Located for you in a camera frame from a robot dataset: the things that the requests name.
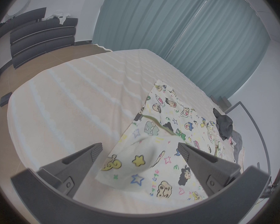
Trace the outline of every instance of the yellow star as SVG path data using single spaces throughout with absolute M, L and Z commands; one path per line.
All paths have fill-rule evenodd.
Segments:
M 140 156 L 135 156 L 135 159 L 132 161 L 132 163 L 134 163 L 137 167 L 139 167 L 140 165 L 145 164 L 145 161 L 143 160 L 143 155 Z

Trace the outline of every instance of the baseboard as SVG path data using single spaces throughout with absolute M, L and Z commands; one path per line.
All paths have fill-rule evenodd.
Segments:
M 3 73 L 3 71 L 5 71 L 8 67 L 10 67 L 12 65 L 12 60 L 10 60 L 9 62 L 7 62 L 4 66 L 2 66 L 0 68 L 0 75 Z
M 92 44 L 92 40 L 75 42 L 74 46 L 81 46 L 86 44 Z

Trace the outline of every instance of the crumpled dark gray clothing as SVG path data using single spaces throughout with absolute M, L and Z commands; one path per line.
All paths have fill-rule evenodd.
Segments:
M 220 137 L 225 140 L 229 139 L 233 130 L 233 121 L 227 115 L 221 115 L 218 110 L 214 108 L 213 113 L 217 119 L 216 126 L 218 128 Z
M 238 132 L 233 130 L 232 134 L 231 134 L 231 138 L 235 142 L 234 152 L 233 152 L 234 160 L 235 160 L 235 163 L 238 163 L 239 162 L 239 152 L 242 150 L 242 147 L 243 147 L 242 136 Z

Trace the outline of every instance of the pink heart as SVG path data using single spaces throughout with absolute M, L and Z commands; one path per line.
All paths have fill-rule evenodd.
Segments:
M 179 195 L 183 195 L 184 194 L 184 190 L 182 188 L 179 188 Z

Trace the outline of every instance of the curtain fold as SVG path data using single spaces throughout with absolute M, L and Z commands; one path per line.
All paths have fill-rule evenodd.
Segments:
M 208 96 L 229 98 L 257 68 L 269 41 L 245 0 L 208 0 L 166 60 Z
M 105 0 L 93 43 L 111 50 L 145 48 L 166 58 L 206 0 Z

